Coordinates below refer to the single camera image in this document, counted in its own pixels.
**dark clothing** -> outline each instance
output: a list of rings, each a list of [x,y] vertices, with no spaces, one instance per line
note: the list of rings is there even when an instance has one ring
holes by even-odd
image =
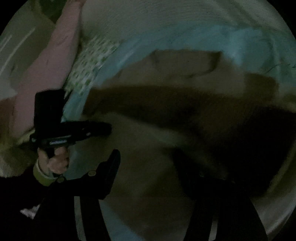
[[[32,220],[20,211],[39,205],[48,187],[35,179],[31,166],[21,176],[0,177],[0,190],[1,240],[24,240]]]

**button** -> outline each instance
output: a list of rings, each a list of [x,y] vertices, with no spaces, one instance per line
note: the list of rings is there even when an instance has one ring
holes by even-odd
[[[64,177],[58,177],[57,182],[58,183],[62,183],[63,181],[65,181]]]
[[[89,171],[88,175],[89,175],[90,177],[93,177],[93,176],[96,175],[96,171]]]

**pillow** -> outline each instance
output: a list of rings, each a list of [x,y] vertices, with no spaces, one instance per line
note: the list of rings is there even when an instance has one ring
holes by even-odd
[[[89,41],[82,41],[82,51],[78,54],[72,71],[66,81],[67,93],[74,90],[80,95],[91,85],[97,71],[107,58],[118,48],[119,42],[113,42],[100,35]]]
[[[47,47],[24,73],[15,100],[10,134],[19,138],[33,127],[35,94],[62,88],[76,57],[83,3],[68,0]]]

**person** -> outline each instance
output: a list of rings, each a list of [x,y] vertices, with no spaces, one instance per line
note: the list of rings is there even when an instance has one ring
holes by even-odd
[[[24,73],[17,95],[0,100],[0,162],[9,166],[16,160],[16,168],[32,163],[34,154],[22,149],[21,144],[26,143],[34,131],[35,94],[63,87],[76,57],[85,2],[66,2],[47,47]],[[33,218],[29,215],[30,209],[31,212],[37,210],[49,186],[56,180],[49,172],[63,174],[68,165],[69,152],[65,147],[55,149],[55,156],[50,159],[38,149],[37,161],[24,173],[0,177],[2,240],[24,240]]]

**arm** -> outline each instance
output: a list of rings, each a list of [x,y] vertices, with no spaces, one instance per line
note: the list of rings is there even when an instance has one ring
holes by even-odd
[[[47,176],[49,171],[62,174],[69,165],[69,153],[65,147],[55,150],[55,156],[48,159],[46,153],[38,150],[38,161],[18,177],[0,177],[0,210],[19,212],[41,203],[48,186],[55,178]]]
[[[47,47],[24,73],[15,99],[11,135],[19,138],[33,127],[35,94],[59,89],[71,71],[81,25],[83,0],[68,0]]]

